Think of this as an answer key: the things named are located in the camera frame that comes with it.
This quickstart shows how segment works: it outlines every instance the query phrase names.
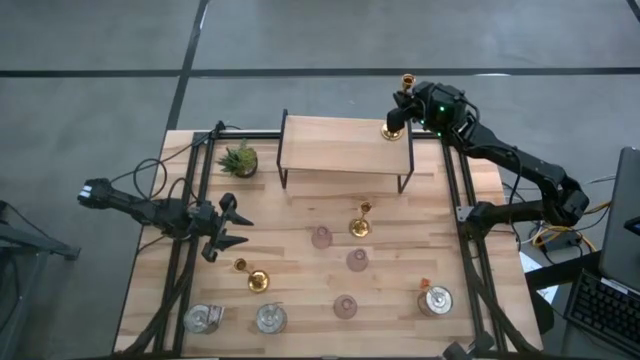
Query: gold candle holder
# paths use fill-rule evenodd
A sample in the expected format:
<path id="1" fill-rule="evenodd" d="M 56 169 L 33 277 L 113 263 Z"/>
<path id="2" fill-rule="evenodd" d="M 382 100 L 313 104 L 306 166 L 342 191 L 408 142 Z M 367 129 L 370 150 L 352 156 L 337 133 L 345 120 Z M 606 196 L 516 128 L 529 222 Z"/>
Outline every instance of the gold candle holder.
<path id="1" fill-rule="evenodd" d="M 382 137 L 386 140 L 395 141 L 402 137 L 402 134 L 404 134 L 404 129 L 400 129 L 396 132 L 391 132 L 389 131 L 389 129 L 387 129 L 387 124 L 385 123 L 384 125 L 382 125 L 382 129 L 380 129 L 380 132 L 382 133 Z"/>
<path id="2" fill-rule="evenodd" d="M 416 83 L 416 77 L 411 74 L 402 75 L 402 92 L 406 93 Z"/>
<path id="3" fill-rule="evenodd" d="M 267 274 L 264 270 L 247 270 L 247 261 L 245 259 L 237 259 L 233 263 L 233 268 L 236 271 L 244 272 L 249 274 L 249 278 L 247 279 L 247 286 L 249 290 L 254 293 L 261 293 L 267 290 L 269 287 L 269 274 Z"/>
<path id="4" fill-rule="evenodd" d="M 352 235 L 357 237 L 365 237 L 367 236 L 367 234 L 369 234 L 369 232 L 371 231 L 371 225 L 369 225 L 369 222 L 364 219 L 364 216 L 369 211 L 371 211 L 372 207 L 373 206 L 368 201 L 360 204 L 360 212 L 362 213 L 362 216 L 357 219 L 351 220 L 351 223 L 349 223 L 349 231 Z"/>
<path id="5" fill-rule="evenodd" d="M 400 91 L 406 94 L 409 91 L 409 89 L 413 87 L 415 83 L 416 83 L 415 76 L 411 74 L 402 75 L 402 82 L 400 83 Z M 395 141 L 402 137 L 402 134 L 404 134 L 404 129 L 400 129 L 396 132 L 391 132 L 387 128 L 387 124 L 384 124 L 380 129 L 380 133 L 382 134 L 382 137 L 385 138 L 386 140 Z"/>

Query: wooden platform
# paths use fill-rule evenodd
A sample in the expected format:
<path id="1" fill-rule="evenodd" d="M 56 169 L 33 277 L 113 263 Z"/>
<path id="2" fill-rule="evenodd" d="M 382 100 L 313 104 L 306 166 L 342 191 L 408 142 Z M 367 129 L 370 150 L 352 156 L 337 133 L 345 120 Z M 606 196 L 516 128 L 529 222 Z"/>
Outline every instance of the wooden platform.
<path id="1" fill-rule="evenodd" d="M 409 137 L 385 140 L 384 120 L 289 115 L 282 141 L 283 169 L 407 175 Z"/>
<path id="2" fill-rule="evenodd" d="M 191 131 L 169 132 L 162 157 L 191 139 Z M 215 158 L 224 154 L 226 146 L 237 143 L 216 141 Z M 282 190 L 275 164 L 277 141 L 250 140 L 249 145 L 259 156 L 257 175 L 231 178 L 215 165 L 208 199 L 217 203 L 222 194 L 233 192 L 238 212 L 255 226 L 230 225 L 230 234 L 250 241 L 220 253 L 215 264 L 198 255 L 192 305 L 217 304 L 227 310 L 217 332 L 187 333 L 184 356 L 433 356 L 454 340 L 472 341 L 462 261 L 437 141 L 414 142 L 415 173 L 402 195 L 396 193 L 395 177 L 357 173 L 304 171 L 290 176 L 287 190 Z M 183 176 L 187 160 L 185 153 L 167 164 L 169 183 Z M 497 167 L 473 159 L 470 166 L 478 199 L 502 203 Z M 459 175 L 458 180 L 464 189 Z M 347 227 L 363 200 L 373 204 L 367 216 L 372 233 L 355 238 Z M 310 242 L 312 229 L 320 224 L 334 233 L 334 245 L 325 250 L 315 249 Z M 157 236 L 158 230 L 145 229 L 141 245 Z M 513 236 L 495 232 L 487 242 L 500 305 L 527 340 L 541 347 Z M 365 248 L 370 258 L 362 273 L 349 271 L 345 264 L 348 252 L 356 247 Z M 116 350 L 137 337 L 159 306 L 169 253 L 170 241 L 166 240 L 138 256 Z M 239 257 L 269 273 L 267 292 L 249 292 L 246 275 L 232 269 Z M 452 292 L 450 314 L 429 318 L 420 313 L 416 297 L 422 277 Z M 359 304 L 351 320 L 340 320 L 332 312 L 332 303 L 341 294 L 352 295 Z M 282 303 L 288 325 L 279 335 L 263 335 L 254 323 L 256 310 L 273 302 Z M 483 313 L 488 319 L 486 308 Z M 169 344 L 175 320 L 172 318 L 168 329 Z M 485 324 L 491 329 L 488 320 Z"/>

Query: black line on floor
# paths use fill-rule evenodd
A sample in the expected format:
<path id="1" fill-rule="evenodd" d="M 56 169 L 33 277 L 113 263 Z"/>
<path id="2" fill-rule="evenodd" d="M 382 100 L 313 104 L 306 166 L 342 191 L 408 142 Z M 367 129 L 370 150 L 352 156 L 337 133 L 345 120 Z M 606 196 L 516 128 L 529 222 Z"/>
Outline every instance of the black line on floor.
<path id="1" fill-rule="evenodd" d="M 198 48 L 198 41 L 200 40 L 200 33 L 204 24 L 204 16 L 207 12 L 207 5 L 209 0 L 200 0 L 198 5 L 198 11 L 196 11 L 196 18 L 193 21 L 193 28 L 191 29 L 191 37 L 189 38 L 189 46 L 187 52 L 184 55 L 184 61 L 182 63 L 182 71 L 180 72 L 180 79 L 178 80 L 178 86 L 176 87 L 176 93 L 173 96 L 173 102 L 171 103 L 171 110 L 169 111 L 169 118 L 167 119 L 166 130 L 175 130 L 178 127 L 178 119 L 180 118 L 180 110 L 182 109 L 182 103 L 184 102 L 184 95 L 187 91 L 187 84 L 189 83 L 190 71 L 193 66 L 193 60 L 196 57 L 196 49 Z"/>
<path id="2" fill-rule="evenodd" d="M 196 69 L 198 78 L 271 78 L 331 76 L 569 76 L 569 75 L 640 75 L 640 67 L 594 68 L 318 68 L 318 69 Z"/>
<path id="3" fill-rule="evenodd" d="M 147 78 L 180 74 L 180 70 L 0 70 L 0 78 Z"/>
<path id="4" fill-rule="evenodd" d="M 575 75 L 640 75 L 640 67 L 594 68 L 318 68 L 318 69 L 196 69 L 190 70 L 195 58 L 200 31 L 189 48 L 182 70 L 0 70 L 0 78 L 148 78 L 181 77 L 186 89 L 186 77 L 194 78 L 276 78 L 276 77 L 360 77 L 398 76 L 575 76 Z"/>
<path id="5" fill-rule="evenodd" d="M 636 19 L 640 22 L 640 6 L 638 6 L 637 0 L 627 0 L 627 4 L 633 11 L 633 15 L 636 16 Z"/>

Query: wooden table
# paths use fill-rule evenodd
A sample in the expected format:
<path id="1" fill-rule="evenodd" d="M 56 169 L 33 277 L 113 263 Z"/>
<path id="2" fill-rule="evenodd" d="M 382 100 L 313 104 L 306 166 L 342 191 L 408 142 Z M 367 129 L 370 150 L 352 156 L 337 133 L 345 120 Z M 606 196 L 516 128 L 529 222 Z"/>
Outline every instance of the wooden table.
<path id="1" fill-rule="evenodd" d="M 192 131 L 170 131 L 162 158 L 188 145 L 192 136 Z M 226 146 L 236 146 L 238 141 L 217 140 L 215 144 L 214 157 L 218 159 Z M 229 225 L 230 234 L 250 241 L 220 253 L 215 264 L 198 255 L 191 304 L 216 304 L 227 309 L 217 332 L 187 333 L 183 356 L 433 356 L 452 341 L 468 344 L 473 340 L 438 141 L 414 141 L 415 173 L 402 195 L 396 192 L 393 177 L 342 172 L 296 173 L 283 190 L 275 163 L 278 142 L 249 140 L 248 144 L 258 153 L 258 173 L 251 179 L 232 178 L 215 164 L 207 198 L 217 203 L 222 194 L 233 192 L 238 212 L 255 226 Z M 169 183 L 184 175 L 187 160 L 184 153 L 167 163 Z M 478 200 L 503 203 L 497 167 L 484 160 L 469 162 Z M 461 178 L 458 174 L 459 189 L 464 189 Z M 160 196 L 166 196 L 166 190 Z M 367 215 L 372 232 L 355 238 L 349 234 L 348 224 L 358 216 L 363 200 L 373 204 Z M 312 230 L 321 224 L 334 234 L 333 245 L 325 250 L 315 249 L 310 241 Z M 157 229 L 145 229 L 140 246 L 158 235 Z M 492 232 L 487 246 L 500 305 L 527 340 L 541 348 L 513 236 Z M 370 258 L 361 273 L 351 272 L 345 264 L 349 251 L 357 247 L 365 248 Z M 166 240 L 138 256 L 115 350 L 131 344 L 157 310 L 170 248 Z M 246 274 L 232 269 L 239 257 L 269 273 L 271 285 L 265 293 L 251 293 Z M 422 315 L 416 297 L 423 277 L 451 291 L 451 313 L 438 318 Z M 340 320 L 333 314 L 333 301 L 341 294 L 350 294 L 358 302 L 358 313 L 351 320 Z M 255 325 L 256 310 L 273 302 L 282 302 L 288 324 L 281 334 L 264 335 Z M 485 327 L 490 331 L 487 314 L 483 308 Z M 169 344 L 175 321 L 174 316 L 168 327 Z"/>

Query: wooden shelf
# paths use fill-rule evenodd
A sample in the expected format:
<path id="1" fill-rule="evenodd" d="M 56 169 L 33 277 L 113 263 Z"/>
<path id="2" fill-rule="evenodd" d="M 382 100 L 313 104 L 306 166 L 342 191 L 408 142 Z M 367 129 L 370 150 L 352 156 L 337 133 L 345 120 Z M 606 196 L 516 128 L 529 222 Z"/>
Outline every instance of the wooden shelf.
<path id="1" fill-rule="evenodd" d="M 322 170 L 407 175 L 411 172 L 406 134 L 385 140 L 384 120 L 288 115 L 280 166 L 286 170 Z"/>

